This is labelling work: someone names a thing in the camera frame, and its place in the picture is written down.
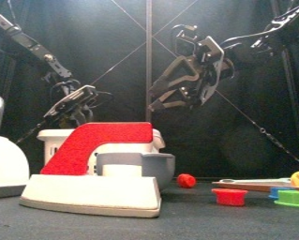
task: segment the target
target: black backdrop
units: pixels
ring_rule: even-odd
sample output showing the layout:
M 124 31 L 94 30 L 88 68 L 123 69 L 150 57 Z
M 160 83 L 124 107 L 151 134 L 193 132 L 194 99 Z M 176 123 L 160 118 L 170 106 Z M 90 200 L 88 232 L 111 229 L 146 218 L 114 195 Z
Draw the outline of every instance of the black backdrop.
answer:
M 203 107 L 147 112 L 147 82 L 174 54 L 170 29 L 198 25 L 217 42 L 261 32 L 273 19 L 273 3 L 287 0 L 17 0 L 11 1 L 23 31 L 56 55 L 82 84 L 111 92 L 115 100 L 95 111 L 99 122 L 151 121 L 176 156 L 176 173 L 198 177 L 285 177 L 298 163 L 278 149 L 241 111 L 299 157 L 299 44 L 291 49 L 294 81 L 281 56 L 222 81 Z M 12 20 L 8 1 L 0 13 Z M 148 31 L 151 45 L 147 44 Z M 8 43 L 0 36 L 0 48 Z M 51 107 L 50 85 L 39 69 L 0 53 L 0 96 L 7 101 L 0 135 L 12 141 L 35 127 Z M 20 147 L 32 173 L 43 167 L 43 143 L 31 136 Z

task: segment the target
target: black mat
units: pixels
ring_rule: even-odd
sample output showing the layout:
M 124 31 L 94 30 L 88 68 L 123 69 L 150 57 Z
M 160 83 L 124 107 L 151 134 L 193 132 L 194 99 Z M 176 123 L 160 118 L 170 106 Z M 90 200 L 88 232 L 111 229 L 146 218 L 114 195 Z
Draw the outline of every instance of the black mat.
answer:
M 299 239 L 299 208 L 274 204 L 265 192 L 250 192 L 243 207 L 222 206 L 213 188 L 171 183 L 159 218 L 59 213 L 0 199 L 0 239 Z

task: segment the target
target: small red ball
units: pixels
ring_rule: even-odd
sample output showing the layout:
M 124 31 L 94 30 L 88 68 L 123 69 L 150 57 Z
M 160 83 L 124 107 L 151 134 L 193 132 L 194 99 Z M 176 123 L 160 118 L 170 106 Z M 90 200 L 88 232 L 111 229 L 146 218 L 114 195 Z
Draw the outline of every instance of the small red ball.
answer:
M 176 177 L 176 183 L 180 188 L 193 188 L 195 186 L 195 178 L 187 173 L 179 174 Z

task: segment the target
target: metal rod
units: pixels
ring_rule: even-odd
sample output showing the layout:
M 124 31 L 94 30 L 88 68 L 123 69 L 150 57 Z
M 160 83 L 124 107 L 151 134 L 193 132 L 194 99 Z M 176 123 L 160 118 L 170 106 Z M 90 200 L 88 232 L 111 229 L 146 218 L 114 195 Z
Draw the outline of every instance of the metal rod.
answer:
M 282 14 L 279 9 L 279 0 L 271 0 L 271 10 L 274 17 L 279 16 Z M 297 138 L 299 142 L 299 99 L 295 91 L 295 84 L 294 84 L 294 74 L 291 70 L 291 58 L 290 58 L 290 50 L 285 49 L 282 52 L 282 60 L 283 60 L 283 67 L 286 72 L 286 80 L 287 80 L 287 86 L 290 91 L 290 105 L 293 110 L 293 117 L 294 117 L 294 125 L 295 125 L 295 131 L 297 131 Z
M 152 2 L 147 0 L 147 87 L 146 87 L 146 121 L 151 122 L 151 110 L 148 109 L 148 105 L 151 104 L 151 96 L 148 94 L 152 79 L 151 79 L 151 61 L 152 61 Z

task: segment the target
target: white container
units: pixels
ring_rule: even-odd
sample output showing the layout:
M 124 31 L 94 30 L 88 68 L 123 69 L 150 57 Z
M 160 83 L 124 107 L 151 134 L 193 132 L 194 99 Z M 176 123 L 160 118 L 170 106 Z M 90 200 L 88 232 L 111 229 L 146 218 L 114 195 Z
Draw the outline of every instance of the white container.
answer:
M 44 164 L 48 163 L 72 132 L 74 129 L 46 129 L 39 132 L 36 138 L 44 141 Z M 150 143 L 106 143 L 100 145 L 90 155 L 88 174 L 95 174 L 96 172 L 98 153 L 159 153 L 159 149 L 164 147 L 166 144 L 160 132 L 156 129 L 152 130 L 152 142 Z

